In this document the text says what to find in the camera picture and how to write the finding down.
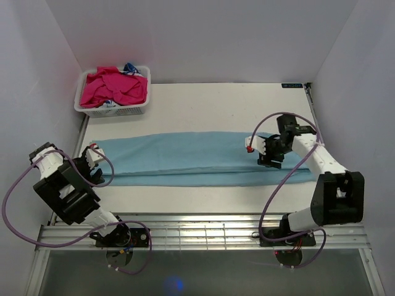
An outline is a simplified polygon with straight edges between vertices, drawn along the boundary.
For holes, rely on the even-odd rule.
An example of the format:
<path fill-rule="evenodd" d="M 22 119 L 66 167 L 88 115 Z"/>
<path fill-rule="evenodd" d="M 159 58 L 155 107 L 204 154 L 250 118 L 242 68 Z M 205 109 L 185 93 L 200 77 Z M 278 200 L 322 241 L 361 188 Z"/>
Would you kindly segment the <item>light blue trousers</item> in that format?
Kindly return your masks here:
<path fill-rule="evenodd" d="M 96 140 L 108 158 L 99 164 L 112 186 L 224 187 L 277 185 L 301 161 L 285 155 L 280 169 L 247 153 L 249 133 L 162 133 Z"/>

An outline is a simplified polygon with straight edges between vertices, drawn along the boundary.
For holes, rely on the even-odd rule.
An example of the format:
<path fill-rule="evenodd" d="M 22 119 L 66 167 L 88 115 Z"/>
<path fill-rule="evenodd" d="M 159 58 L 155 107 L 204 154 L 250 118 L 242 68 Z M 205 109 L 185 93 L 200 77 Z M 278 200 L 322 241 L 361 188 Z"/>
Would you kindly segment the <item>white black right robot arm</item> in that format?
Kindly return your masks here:
<path fill-rule="evenodd" d="M 245 139 L 249 153 L 258 151 L 259 165 L 282 168 L 285 155 L 294 152 L 300 161 L 277 185 L 269 201 L 302 166 L 306 165 L 316 179 L 310 205 L 283 215 L 277 228 L 265 228 L 260 222 L 259 238 L 270 245 L 293 245 L 300 238 L 327 225 L 360 223 L 364 216 L 365 178 L 358 171 L 348 170 L 327 151 L 317 127 L 309 120 L 297 121 L 300 115 L 276 112 L 278 133 L 269 137 L 254 131 Z"/>

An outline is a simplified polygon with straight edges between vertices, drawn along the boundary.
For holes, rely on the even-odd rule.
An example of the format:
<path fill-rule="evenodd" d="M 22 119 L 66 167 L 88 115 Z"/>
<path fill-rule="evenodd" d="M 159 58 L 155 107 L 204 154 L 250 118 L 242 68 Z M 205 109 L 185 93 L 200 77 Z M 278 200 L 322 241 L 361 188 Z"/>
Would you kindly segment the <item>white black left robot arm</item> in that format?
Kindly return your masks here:
<path fill-rule="evenodd" d="M 131 243 L 128 226 L 100 206 L 101 200 L 94 191 L 95 187 L 110 183 L 98 168 L 108 159 L 97 144 L 86 147 L 80 157 L 68 158 L 47 142 L 34 150 L 29 159 L 40 172 L 34 191 L 64 223 L 90 225 L 95 230 L 89 237 L 98 246 L 124 247 Z"/>

